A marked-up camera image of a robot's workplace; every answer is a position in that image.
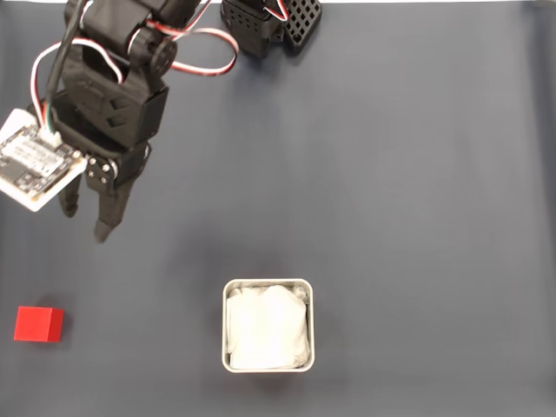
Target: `black servo bracket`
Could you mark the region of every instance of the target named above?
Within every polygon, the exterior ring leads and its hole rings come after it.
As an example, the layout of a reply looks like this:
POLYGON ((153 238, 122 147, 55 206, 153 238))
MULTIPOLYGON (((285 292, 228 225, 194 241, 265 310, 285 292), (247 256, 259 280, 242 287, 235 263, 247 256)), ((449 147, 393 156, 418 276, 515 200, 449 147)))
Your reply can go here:
POLYGON ((222 21, 250 55, 265 57, 272 43, 284 43, 294 55, 299 54, 321 21, 321 3, 286 0, 289 20, 281 22, 264 10, 270 2, 274 0, 222 0, 222 21))

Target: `white cloth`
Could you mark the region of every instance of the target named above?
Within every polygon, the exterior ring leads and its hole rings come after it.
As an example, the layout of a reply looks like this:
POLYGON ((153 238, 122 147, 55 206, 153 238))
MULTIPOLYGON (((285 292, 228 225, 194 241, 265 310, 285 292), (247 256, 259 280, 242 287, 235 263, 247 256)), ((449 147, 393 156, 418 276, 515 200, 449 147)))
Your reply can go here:
POLYGON ((292 369, 309 358, 307 293, 274 285, 235 289, 227 305, 234 369, 292 369))

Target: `red cube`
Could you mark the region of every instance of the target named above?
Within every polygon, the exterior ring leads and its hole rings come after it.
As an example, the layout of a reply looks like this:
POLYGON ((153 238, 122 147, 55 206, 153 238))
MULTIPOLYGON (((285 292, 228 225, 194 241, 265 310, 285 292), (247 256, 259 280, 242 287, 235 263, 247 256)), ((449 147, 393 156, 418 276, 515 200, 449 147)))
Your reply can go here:
POLYGON ((20 307, 14 341, 60 341, 63 310, 48 307, 20 307))

